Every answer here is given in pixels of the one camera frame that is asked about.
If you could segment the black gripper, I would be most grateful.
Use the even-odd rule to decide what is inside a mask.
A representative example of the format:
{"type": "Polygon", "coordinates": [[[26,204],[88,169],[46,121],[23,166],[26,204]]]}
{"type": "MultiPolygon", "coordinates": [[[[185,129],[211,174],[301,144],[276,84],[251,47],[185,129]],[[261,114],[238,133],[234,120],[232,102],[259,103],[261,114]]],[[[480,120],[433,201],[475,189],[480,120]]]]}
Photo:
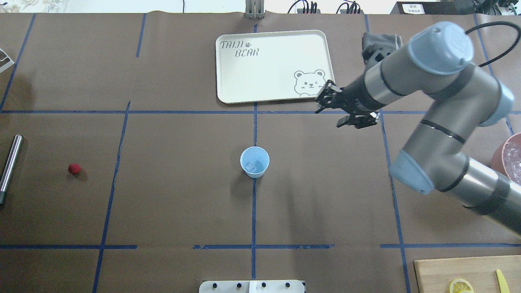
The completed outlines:
{"type": "Polygon", "coordinates": [[[362,129],[378,124],[380,113],[377,111],[385,105],[372,98],[364,78],[361,75],[345,87],[328,80],[315,98],[318,104],[315,114],[327,108],[341,108],[347,115],[337,121],[337,128],[351,125],[362,129]]]}

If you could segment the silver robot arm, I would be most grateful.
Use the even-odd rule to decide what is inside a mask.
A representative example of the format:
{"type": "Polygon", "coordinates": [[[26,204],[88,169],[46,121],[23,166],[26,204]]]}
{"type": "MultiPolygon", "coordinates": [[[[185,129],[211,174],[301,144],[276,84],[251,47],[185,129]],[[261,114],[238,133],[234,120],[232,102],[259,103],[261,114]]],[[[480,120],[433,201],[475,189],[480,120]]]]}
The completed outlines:
{"type": "Polygon", "coordinates": [[[449,192],[474,214],[520,236],[520,186],[462,152],[477,127],[506,117],[515,98],[498,78],[473,62],[467,31],[438,22],[403,43],[398,35],[365,32],[365,71],[351,84],[328,80],[317,94],[317,113],[340,108],[337,127],[376,125],[378,111],[421,91],[433,104],[389,168],[416,192],[449,192]]]}

